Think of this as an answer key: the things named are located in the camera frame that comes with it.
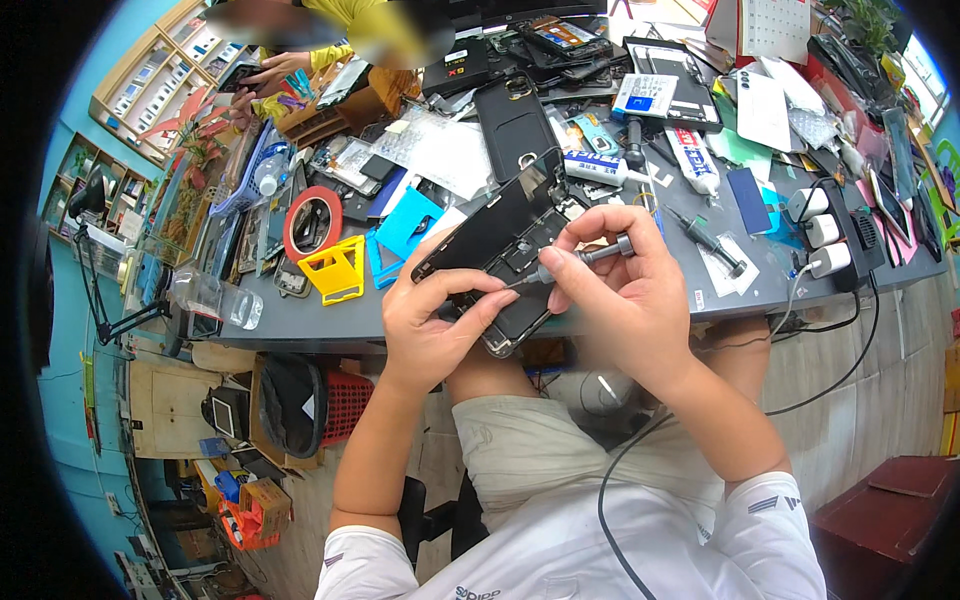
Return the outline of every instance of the glue tube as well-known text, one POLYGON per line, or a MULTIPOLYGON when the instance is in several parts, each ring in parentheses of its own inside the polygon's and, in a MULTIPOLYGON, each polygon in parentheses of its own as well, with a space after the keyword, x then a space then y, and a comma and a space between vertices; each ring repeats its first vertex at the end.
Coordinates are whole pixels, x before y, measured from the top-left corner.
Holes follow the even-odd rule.
POLYGON ((603 156, 593 152, 567 150, 564 152, 564 168, 568 175, 585 180, 597 181, 617 187, 625 180, 649 183, 650 179, 637 171, 627 168, 627 163, 616 156, 603 156))
POLYGON ((690 130, 663 128, 670 140, 673 154, 680 163, 680 170, 698 194, 709 196, 711 200, 720 197, 720 174, 713 165, 713 159, 707 153, 707 146, 700 134, 690 130))

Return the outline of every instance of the white t-shirt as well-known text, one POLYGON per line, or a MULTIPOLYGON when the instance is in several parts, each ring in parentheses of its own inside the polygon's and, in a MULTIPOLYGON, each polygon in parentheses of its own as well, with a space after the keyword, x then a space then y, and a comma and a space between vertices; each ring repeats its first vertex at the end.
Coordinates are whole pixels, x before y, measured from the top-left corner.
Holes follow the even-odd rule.
MULTIPOLYGON (((403 545, 371 527, 326 539, 317 600, 640 598, 597 520, 599 479, 534 496, 502 527, 418 586, 403 545)), ((706 545, 671 494, 611 481, 604 517, 659 600, 826 598, 794 478, 765 473, 717 509, 706 545)))

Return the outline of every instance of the black desk lamp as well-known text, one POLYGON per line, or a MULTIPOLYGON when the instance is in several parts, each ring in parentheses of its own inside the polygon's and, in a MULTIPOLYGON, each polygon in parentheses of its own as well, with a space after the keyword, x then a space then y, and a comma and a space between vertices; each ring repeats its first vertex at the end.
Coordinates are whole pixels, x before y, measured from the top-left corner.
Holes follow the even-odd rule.
POLYGON ((97 328, 97 340, 102 346, 106 346, 118 336, 134 327, 139 327, 157 316, 170 317, 170 302, 167 300, 156 300, 136 311, 129 317, 125 317, 116 323, 109 321, 107 308, 104 306, 104 299, 100 295, 100 286, 97 284, 97 271, 93 266, 93 246, 90 242, 90 234, 87 231, 86 223, 83 219, 84 212, 93 214, 102 213, 107 209, 107 190, 109 181, 104 177, 102 168, 98 165, 90 171, 86 178, 86 187, 70 199, 67 204, 67 214, 76 219, 80 224, 80 229, 73 236, 73 242, 77 245, 77 255, 80 258, 80 274, 84 277, 84 289, 86 290, 86 301, 90 305, 90 312, 93 313, 93 322, 97 328), (84 269, 84 252, 81 249, 81 243, 84 243, 86 257, 90 261, 90 279, 86 278, 84 269))

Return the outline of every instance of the khaki shorts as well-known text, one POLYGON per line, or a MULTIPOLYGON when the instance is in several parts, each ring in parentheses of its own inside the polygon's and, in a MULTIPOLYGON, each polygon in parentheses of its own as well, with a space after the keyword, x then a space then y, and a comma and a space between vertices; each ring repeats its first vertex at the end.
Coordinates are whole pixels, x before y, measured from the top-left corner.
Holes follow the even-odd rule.
MULTIPOLYGON (((665 414, 660 409, 650 423, 665 414)), ((627 444, 608 453, 574 424, 563 403, 548 398, 472 398, 453 406, 453 418, 483 522, 491 531, 538 493, 602 478, 627 444)), ((670 492, 712 533, 724 483, 675 420, 631 448, 611 479, 670 492)))

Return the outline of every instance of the red tape roll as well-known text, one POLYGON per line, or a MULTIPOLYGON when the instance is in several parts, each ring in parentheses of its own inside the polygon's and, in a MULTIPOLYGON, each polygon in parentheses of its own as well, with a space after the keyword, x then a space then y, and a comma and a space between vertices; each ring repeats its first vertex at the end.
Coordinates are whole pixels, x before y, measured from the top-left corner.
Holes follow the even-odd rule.
POLYGON ((340 203, 340 197, 337 196, 333 190, 325 188, 322 185, 308 187, 303 190, 303 193, 297 196, 293 203, 290 204, 290 208, 287 209, 287 218, 283 223, 283 249, 287 253, 287 258, 294 262, 299 262, 310 254, 326 250, 340 241, 340 233, 343 228, 344 206, 340 203), (304 210, 304 205, 312 200, 319 200, 326 204, 326 207, 330 211, 330 229, 327 231, 326 238, 324 238, 324 241, 318 248, 304 253, 294 244, 294 221, 297 213, 304 210))

